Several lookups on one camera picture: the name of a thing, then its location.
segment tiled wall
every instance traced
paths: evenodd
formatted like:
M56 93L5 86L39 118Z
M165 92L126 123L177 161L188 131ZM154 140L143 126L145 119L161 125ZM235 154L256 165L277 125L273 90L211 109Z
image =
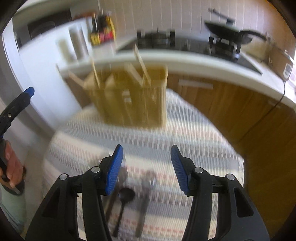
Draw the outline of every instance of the tiled wall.
M235 18L237 28L268 32L279 47L295 53L295 38L267 0L100 0L100 4L103 10L112 11L118 36L157 27L206 36L204 20L225 22L207 11L215 8Z

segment gas stove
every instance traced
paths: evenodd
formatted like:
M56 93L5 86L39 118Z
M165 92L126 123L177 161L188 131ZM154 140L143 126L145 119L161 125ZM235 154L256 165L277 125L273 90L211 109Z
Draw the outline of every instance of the gas stove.
M157 30L156 32L149 33L137 31L137 37L129 42L126 46L119 49L118 52L133 50L135 44L138 46L139 50L161 49L204 54L238 64L262 75L262 73L256 69L246 58L239 54L240 47L232 48L232 45L220 43L219 40L214 41L214 39L212 42L211 38L207 42L194 38L176 36L174 30L170 30L168 32L159 32Z

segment cabinet handle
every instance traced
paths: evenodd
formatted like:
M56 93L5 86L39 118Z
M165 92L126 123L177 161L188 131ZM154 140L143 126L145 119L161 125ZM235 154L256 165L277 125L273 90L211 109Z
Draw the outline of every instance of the cabinet handle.
M213 84L194 81L194 80L181 80L181 79L179 79L179 86L198 87L198 88L203 88L208 90L212 90L214 88Z
M271 106L275 106L276 105L276 103L274 103L273 101L271 101L271 100L269 100L268 101L268 104L270 104Z

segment human hand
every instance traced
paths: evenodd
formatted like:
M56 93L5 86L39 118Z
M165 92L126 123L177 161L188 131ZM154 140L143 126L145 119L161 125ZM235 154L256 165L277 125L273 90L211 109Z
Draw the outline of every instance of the human hand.
M22 181L24 168L20 160L17 158L9 141L6 141L5 158L7 160L6 176L10 181L9 184L3 181L3 179L1 178L1 176L3 175L3 171L0 168L0 183L9 188L14 188Z

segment black spoon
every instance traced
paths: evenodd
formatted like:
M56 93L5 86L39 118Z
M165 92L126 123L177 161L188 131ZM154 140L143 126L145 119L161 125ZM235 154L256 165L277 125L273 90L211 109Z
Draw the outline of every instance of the black spoon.
M107 210L105 212L105 217L106 217L106 222L109 222L110 219L110 215L112 212L112 208L114 206L115 200L118 197L118 192L119 189L123 186L124 182L126 181L128 177L128 170L126 167L121 167L119 169L119 173L118 173L118 177L117 177L117 182L114 188L113 193L111 194L110 197L104 197L105 198L105 202L103 204L103 207L105 208L107 206L107 202L108 202L108 198L109 198L109 203L108 203L108 207Z
M135 192L130 188L121 188L118 192L118 196L121 201L121 210L120 210L120 215L119 215L115 230L113 232L113 236L116 238L118 235L119 225L122 218L124 207L128 202L131 202L134 199Z

